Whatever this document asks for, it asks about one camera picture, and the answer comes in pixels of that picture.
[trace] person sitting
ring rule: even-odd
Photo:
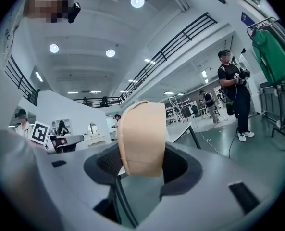
[[[66,128],[64,121],[59,122],[59,128],[57,130],[58,136],[65,136],[66,134],[69,134],[69,130]]]
[[[30,138],[32,133],[32,126],[28,122],[26,110],[20,109],[15,117],[18,117],[19,122],[21,123],[15,129],[15,132],[27,139]]]

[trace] black t-shirt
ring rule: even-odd
[[[204,98],[205,101],[211,100],[211,95],[209,93],[205,93],[203,98]],[[206,103],[205,105],[207,107],[211,107],[212,105],[214,105],[214,102],[210,101],[210,102]]]

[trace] green jacket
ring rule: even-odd
[[[273,84],[285,80],[285,51],[280,43],[262,29],[255,32],[253,39],[253,50],[267,81]]]

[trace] shoe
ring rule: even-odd
[[[249,137],[249,138],[251,138],[251,137],[253,137],[253,136],[254,136],[254,133],[253,133],[253,132],[248,131],[248,132],[244,133],[244,135],[245,135],[245,136],[247,136],[247,137]]]
[[[242,141],[242,142],[246,141],[246,137],[244,133],[238,133],[238,138],[239,138],[239,141]]]

